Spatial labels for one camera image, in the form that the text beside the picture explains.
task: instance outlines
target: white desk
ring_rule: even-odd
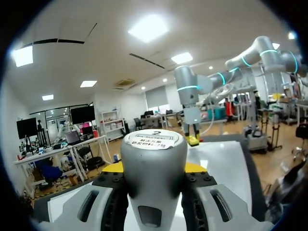
[[[87,176],[87,174],[86,174],[85,170],[83,169],[82,164],[81,164],[81,162],[80,162],[79,154],[78,154],[78,151],[77,151],[77,147],[84,146],[84,145],[88,145],[88,144],[93,143],[93,142],[98,142],[98,145],[99,145],[99,147],[100,147],[100,153],[101,153],[102,159],[103,159],[105,162],[111,164],[109,161],[106,160],[106,158],[105,158],[104,155],[103,155],[103,150],[102,150],[102,146],[101,146],[101,141],[103,141],[103,142],[105,143],[105,147],[106,147],[106,149],[107,149],[107,152],[108,152],[110,161],[112,161],[112,158],[111,158],[110,152],[109,152],[109,148],[108,148],[108,144],[107,144],[107,140],[106,140],[106,135],[102,135],[102,136],[100,136],[100,137],[95,137],[95,138],[92,138],[92,139],[83,141],[83,142],[81,142],[81,143],[78,143],[78,144],[75,144],[75,145],[72,146],[73,151],[74,151],[74,153],[75,153],[75,155],[76,155],[77,163],[78,163],[79,168],[81,169],[81,172],[82,172],[83,176],[85,177],[85,179],[88,179],[88,176]]]
[[[140,121],[143,122],[146,125],[146,127],[149,127],[149,122],[151,122],[151,125],[158,126],[159,120],[161,120],[161,123],[163,124],[163,119],[160,115],[140,119]]]
[[[73,162],[74,162],[74,166],[76,168],[76,171],[77,171],[80,179],[82,181],[84,181],[84,178],[83,178],[83,176],[81,174],[81,171],[79,169],[79,166],[77,164],[77,161],[76,161],[76,158],[75,158],[75,155],[74,155],[74,152],[73,152],[73,147],[70,146],[70,145],[65,147],[65,148],[62,148],[62,149],[52,150],[49,153],[44,153],[44,154],[40,154],[40,155],[39,154],[35,154],[35,155],[32,155],[32,156],[26,157],[26,158],[24,158],[22,160],[14,161],[13,163],[19,169],[22,170],[22,172],[23,172],[23,174],[24,174],[24,176],[25,176],[25,178],[27,180],[28,177],[29,177],[29,174],[28,174],[27,170],[25,169],[25,165],[33,163],[33,162],[38,161],[38,160],[43,160],[43,159],[46,159],[46,158],[49,158],[49,157],[56,156],[56,155],[58,155],[60,153],[67,152],[67,151],[69,151],[71,156],[72,156],[72,159],[73,159]],[[40,183],[43,183],[43,182],[45,182],[45,181],[44,180],[40,180],[38,182],[33,182],[33,183],[30,184],[30,187],[28,187],[27,184],[25,184],[26,191],[31,196],[31,198],[34,198],[34,192],[35,192],[35,189],[32,186],[40,184]]]
[[[213,124],[219,124],[219,134],[223,135],[223,123],[227,122],[227,119],[214,119]],[[211,124],[212,120],[201,121],[200,124]]]
[[[166,128],[169,127],[167,117],[176,116],[176,115],[177,115],[177,113],[170,113],[170,114],[162,114],[162,115],[160,115],[161,116],[161,120],[162,120],[162,128],[164,128],[164,121],[166,123]]]
[[[300,118],[300,108],[304,109],[305,112],[305,117],[307,117],[307,109],[308,109],[308,105],[303,105],[303,104],[297,104],[297,126],[299,126],[299,118]]]

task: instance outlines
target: storage box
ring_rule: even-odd
[[[111,130],[114,130],[114,129],[116,129],[116,123],[111,124]]]
[[[122,127],[122,122],[116,123],[116,128],[121,128]]]
[[[105,132],[110,131],[110,130],[111,130],[110,125],[106,125],[105,126]]]

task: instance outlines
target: ceiling light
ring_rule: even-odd
[[[182,63],[191,61],[193,59],[193,57],[191,56],[191,54],[186,52],[186,53],[183,53],[183,54],[178,54],[178,55],[172,57],[171,59],[174,62],[176,62],[177,64],[182,64]]]
[[[29,46],[13,51],[12,55],[17,67],[33,63],[32,50],[33,47]]]
[[[164,21],[158,15],[149,15],[142,18],[131,30],[131,35],[143,42],[150,42],[162,34],[168,32]]]
[[[275,50],[277,50],[279,48],[280,44],[279,43],[273,43],[273,47]]]
[[[43,100],[53,100],[53,95],[43,95]]]
[[[97,82],[96,80],[83,81],[80,87],[81,88],[91,88],[96,84],[96,82]]]
[[[294,32],[290,32],[290,33],[288,34],[288,38],[289,38],[289,39],[295,39],[295,33],[294,33]]]

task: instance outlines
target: person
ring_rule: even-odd
[[[228,98],[226,98],[225,100],[226,100],[226,115],[228,117],[227,122],[231,122],[235,112],[234,104],[233,102],[229,102]]]
[[[261,99],[257,90],[254,91],[254,94],[256,98],[256,120],[258,120],[258,115],[262,115],[262,112],[259,111],[259,109],[261,109]]]

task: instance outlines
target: shelf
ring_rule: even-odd
[[[115,119],[115,120],[112,120],[112,121],[107,121],[107,122],[101,122],[101,124],[110,124],[110,123],[113,123],[113,122],[116,122],[116,121],[121,121],[122,119]]]
[[[102,114],[108,114],[108,113],[114,113],[114,112],[117,112],[117,110],[115,111],[109,111],[109,112],[101,112]]]
[[[124,136],[124,135],[112,137],[112,138],[110,138],[108,141],[113,141],[113,140],[116,140],[116,139],[119,139],[119,138],[123,138],[123,136]]]
[[[116,128],[116,129],[112,129],[112,130],[110,130],[110,131],[107,131],[106,133],[108,133],[108,132],[112,132],[112,131],[116,131],[116,130],[119,130],[119,129],[123,129],[124,127],[120,127],[120,128]]]

